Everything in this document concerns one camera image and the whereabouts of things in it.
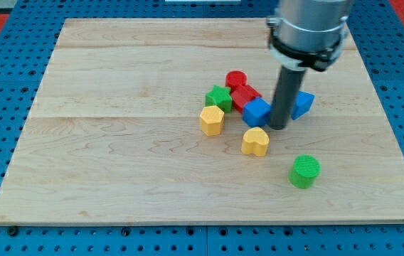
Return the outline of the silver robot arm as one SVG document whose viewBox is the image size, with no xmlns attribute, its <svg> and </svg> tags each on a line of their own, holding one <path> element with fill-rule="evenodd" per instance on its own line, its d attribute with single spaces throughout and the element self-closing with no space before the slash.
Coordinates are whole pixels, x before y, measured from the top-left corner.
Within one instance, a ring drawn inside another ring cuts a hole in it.
<svg viewBox="0 0 404 256">
<path fill-rule="evenodd" d="M 280 0 L 266 18 L 269 49 L 285 68 L 323 72 L 344 48 L 354 0 Z"/>
</svg>

